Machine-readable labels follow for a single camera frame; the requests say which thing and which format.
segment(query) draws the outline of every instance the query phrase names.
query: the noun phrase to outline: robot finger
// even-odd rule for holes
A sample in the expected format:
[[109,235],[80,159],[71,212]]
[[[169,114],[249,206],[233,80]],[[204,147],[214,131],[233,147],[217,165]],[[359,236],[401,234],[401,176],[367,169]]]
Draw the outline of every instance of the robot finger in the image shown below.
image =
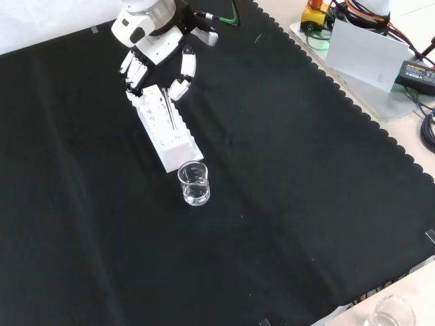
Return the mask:
[[121,68],[120,68],[121,75],[124,75],[127,72],[134,57],[135,55],[131,51],[129,51],[124,61],[122,61]]

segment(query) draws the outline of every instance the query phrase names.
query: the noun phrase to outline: white table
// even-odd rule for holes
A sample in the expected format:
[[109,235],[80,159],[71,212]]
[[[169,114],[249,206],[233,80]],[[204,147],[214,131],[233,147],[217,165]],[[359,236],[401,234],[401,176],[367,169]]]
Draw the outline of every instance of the white table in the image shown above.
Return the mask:
[[417,319],[417,326],[435,325],[435,262],[346,310],[327,322],[325,326],[362,326],[377,303],[391,294],[399,295],[411,305]]

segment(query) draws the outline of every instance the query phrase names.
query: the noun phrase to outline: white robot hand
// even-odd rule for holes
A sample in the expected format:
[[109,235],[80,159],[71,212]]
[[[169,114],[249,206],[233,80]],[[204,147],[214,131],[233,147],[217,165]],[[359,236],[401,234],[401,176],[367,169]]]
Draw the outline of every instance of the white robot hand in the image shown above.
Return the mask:
[[[126,90],[140,96],[150,70],[172,55],[188,33],[214,46],[218,34],[194,15],[184,0],[123,0],[124,10],[112,26],[114,35],[132,50],[120,67]],[[169,88],[178,101],[188,90],[196,71],[190,46],[183,48],[181,76]]]

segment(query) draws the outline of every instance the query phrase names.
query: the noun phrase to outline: black tablecloth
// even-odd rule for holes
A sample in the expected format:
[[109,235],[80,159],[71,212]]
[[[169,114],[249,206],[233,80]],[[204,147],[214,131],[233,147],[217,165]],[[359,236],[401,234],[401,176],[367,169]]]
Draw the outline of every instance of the black tablecloth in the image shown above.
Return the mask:
[[209,167],[200,208],[125,97],[109,24],[0,57],[2,325],[309,325],[433,254],[433,179],[239,7],[215,48],[188,38],[197,76],[177,108]]

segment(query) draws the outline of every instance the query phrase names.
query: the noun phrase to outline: black cable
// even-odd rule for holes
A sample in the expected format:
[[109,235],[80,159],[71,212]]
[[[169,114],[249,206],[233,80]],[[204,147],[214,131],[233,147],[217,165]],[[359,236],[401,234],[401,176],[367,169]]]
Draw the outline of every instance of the black cable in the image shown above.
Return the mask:
[[435,153],[435,134],[432,129],[432,122],[434,121],[434,112],[432,111],[425,116],[420,128],[420,139],[423,145],[432,153]]
[[[423,123],[421,124],[420,127],[420,140],[427,149],[429,149],[432,153],[435,153],[435,134],[434,134],[434,130],[432,129],[432,124],[435,124],[434,121],[435,108],[428,107],[426,104],[420,102],[418,97],[419,96],[418,92],[412,94],[407,87],[405,87],[405,90],[409,95],[407,97],[410,98],[418,106],[418,108],[424,115]],[[431,112],[426,113],[423,110],[423,107],[431,110]]]
[[435,62],[434,61],[430,60],[427,56],[424,56],[423,54],[418,52],[417,49],[415,48],[415,46],[409,40],[404,39],[403,36],[401,36],[397,31],[395,31],[394,29],[389,28],[388,33],[389,33],[389,36],[394,38],[396,41],[401,41],[402,43],[408,44],[409,48],[411,49],[411,51],[414,52],[415,56],[419,60],[426,59],[428,62],[430,62],[431,65],[435,66]]

